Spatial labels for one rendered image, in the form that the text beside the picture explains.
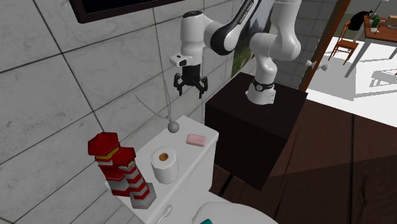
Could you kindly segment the pink soap bar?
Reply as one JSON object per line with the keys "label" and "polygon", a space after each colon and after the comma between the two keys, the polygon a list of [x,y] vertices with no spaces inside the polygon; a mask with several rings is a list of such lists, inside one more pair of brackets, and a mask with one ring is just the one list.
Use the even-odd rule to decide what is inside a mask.
{"label": "pink soap bar", "polygon": [[186,138],[186,144],[189,145],[204,147],[205,142],[206,142],[205,136],[200,136],[196,134],[188,134],[188,137]]}

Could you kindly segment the red white lighthouse yellow band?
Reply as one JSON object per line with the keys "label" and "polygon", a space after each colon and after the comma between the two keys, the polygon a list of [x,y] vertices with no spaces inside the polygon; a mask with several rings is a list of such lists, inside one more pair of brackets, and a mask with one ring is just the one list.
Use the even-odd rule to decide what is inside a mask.
{"label": "red white lighthouse yellow band", "polygon": [[117,133],[101,132],[88,141],[88,154],[97,162],[111,193],[116,196],[129,197],[130,188],[125,173],[116,164],[116,156],[119,152],[121,149]]}

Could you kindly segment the dark robot stand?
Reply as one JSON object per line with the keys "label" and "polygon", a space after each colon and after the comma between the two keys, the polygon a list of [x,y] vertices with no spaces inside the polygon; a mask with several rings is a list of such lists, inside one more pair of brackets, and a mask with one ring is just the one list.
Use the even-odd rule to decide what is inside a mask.
{"label": "dark robot stand", "polygon": [[214,163],[261,190],[287,143],[307,93],[275,84],[273,104],[250,102],[253,76],[235,75],[205,104],[205,125],[218,131]]}

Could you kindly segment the landscape wall picture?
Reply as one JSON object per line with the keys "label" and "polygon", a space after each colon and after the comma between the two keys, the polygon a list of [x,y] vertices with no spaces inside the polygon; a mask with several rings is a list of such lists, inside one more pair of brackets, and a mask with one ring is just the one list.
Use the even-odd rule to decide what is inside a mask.
{"label": "landscape wall picture", "polygon": [[271,21],[270,16],[273,10],[275,0],[261,0],[256,11],[251,15],[249,21],[245,24],[241,31],[239,40],[233,52],[233,65],[230,77],[237,74],[246,63],[253,57],[249,43],[256,33],[269,33]]}

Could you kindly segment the dark framed wall picture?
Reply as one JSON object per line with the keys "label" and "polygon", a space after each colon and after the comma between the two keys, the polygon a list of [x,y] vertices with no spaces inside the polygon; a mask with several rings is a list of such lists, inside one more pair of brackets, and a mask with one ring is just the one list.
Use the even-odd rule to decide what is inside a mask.
{"label": "dark framed wall picture", "polygon": [[184,0],[69,0],[81,24],[117,17]]}

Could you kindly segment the brown wooden door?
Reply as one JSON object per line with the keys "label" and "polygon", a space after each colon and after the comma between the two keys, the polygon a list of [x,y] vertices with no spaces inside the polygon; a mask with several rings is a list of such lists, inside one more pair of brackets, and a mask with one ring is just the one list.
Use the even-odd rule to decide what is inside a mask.
{"label": "brown wooden door", "polygon": [[350,2],[351,2],[351,0],[338,0],[336,2],[334,9],[332,11],[332,14],[330,15],[330,17],[328,19],[328,23],[324,27],[324,31],[322,33],[320,40],[319,40],[319,43],[316,46],[316,50],[314,51],[314,54],[310,60],[312,62],[315,62],[315,66],[308,67],[305,70],[305,74],[300,82],[299,87],[298,87],[298,89],[300,91],[305,92],[307,90],[315,72],[317,71],[317,68],[320,65],[320,62],[324,56],[324,53],[325,53],[328,45],[330,44],[333,34],[335,33]]}

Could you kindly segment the black jacket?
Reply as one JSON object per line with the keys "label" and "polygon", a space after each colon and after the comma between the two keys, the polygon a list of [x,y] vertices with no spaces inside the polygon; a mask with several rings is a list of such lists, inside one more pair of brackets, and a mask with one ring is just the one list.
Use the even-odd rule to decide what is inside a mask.
{"label": "black jacket", "polygon": [[364,22],[364,16],[369,16],[373,13],[372,10],[370,11],[360,11],[357,14],[355,14],[351,19],[350,19],[350,24],[348,26],[348,29],[350,31],[358,31],[361,27],[361,25]]}

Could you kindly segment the red white striped lighthouse figure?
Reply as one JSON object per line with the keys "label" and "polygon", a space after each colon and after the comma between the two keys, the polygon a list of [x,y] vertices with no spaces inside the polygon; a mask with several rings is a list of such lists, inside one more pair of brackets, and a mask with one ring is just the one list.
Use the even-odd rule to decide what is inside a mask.
{"label": "red white striped lighthouse figure", "polygon": [[148,209],[157,196],[143,178],[135,157],[133,148],[121,147],[113,163],[122,177],[118,181],[108,181],[108,183],[114,195],[129,196],[134,209]]}

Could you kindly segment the white toilet paper roll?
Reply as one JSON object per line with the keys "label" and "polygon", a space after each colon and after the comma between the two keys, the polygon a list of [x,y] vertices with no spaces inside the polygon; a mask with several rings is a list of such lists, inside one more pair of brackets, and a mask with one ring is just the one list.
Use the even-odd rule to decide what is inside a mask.
{"label": "white toilet paper roll", "polygon": [[157,181],[168,185],[179,176],[179,165],[177,153],[170,147],[157,148],[151,154],[151,166]]}

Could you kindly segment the wooden chair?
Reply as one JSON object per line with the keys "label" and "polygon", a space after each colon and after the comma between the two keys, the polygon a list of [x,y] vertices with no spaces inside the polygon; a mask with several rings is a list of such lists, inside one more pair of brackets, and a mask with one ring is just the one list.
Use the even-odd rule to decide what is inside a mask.
{"label": "wooden chair", "polygon": [[344,61],[344,65],[346,64],[346,62],[351,58],[351,56],[353,55],[355,49],[358,47],[358,43],[357,42],[353,42],[353,41],[348,41],[346,39],[344,39],[345,34],[349,28],[350,25],[350,21],[346,22],[345,25],[343,26],[343,29],[340,33],[340,36],[338,37],[338,41],[335,44],[328,60],[330,60],[337,52],[344,52],[347,53],[348,56]]}

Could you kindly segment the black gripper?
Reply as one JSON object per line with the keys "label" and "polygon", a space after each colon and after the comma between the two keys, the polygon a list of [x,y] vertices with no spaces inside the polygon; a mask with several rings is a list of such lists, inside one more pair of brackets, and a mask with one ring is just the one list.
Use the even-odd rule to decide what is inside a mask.
{"label": "black gripper", "polygon": [[174,87],[177,88],[179,95],[183,94],[183,86],[185,84],[195,84],[199,91],[199,98],[208,90],[207,77],[200,78],[200,64],[196,66],[185,66],[182,68],[182,75],[176,73],[174,75]]}

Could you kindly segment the brown table with white legs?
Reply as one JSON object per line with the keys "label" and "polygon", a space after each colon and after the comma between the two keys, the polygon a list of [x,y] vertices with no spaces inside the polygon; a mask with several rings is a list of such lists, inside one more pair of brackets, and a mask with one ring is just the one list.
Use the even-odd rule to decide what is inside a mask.
{"label": "brown table with white legs", "polygon": [[357,56],[355,57],[353,63],[351,64],[350,68],[347,70],[345,74],[346,78],[349,77],[349,75],[351,74],[351,72],[359,62],[359,60],[362,58],[362,56],[364,55],[364,53],[367,51],[368,47],[372,43],[395,47],[392,54],[390,54],[389,59],[393,59],[394,56],[397,54],[397,29],[389,29],[387,27],[386,22],[389,20],[388,18],[380,17],[379,18],[380,22],[377,23],[375,32],[371,32],[372,25],[370,21],[374,13],[376,12],[377,8],[380,6],[382,2],[388,2],[388,0],[379,0],[379,4],[377,5],[374,12],[369,16],[364,16],[364,22],[353,39],[353,42],[357,42],[361,33],[362,32],[365,33],[365,41],[362,47],[360,48],[360,51],[358,52]]}

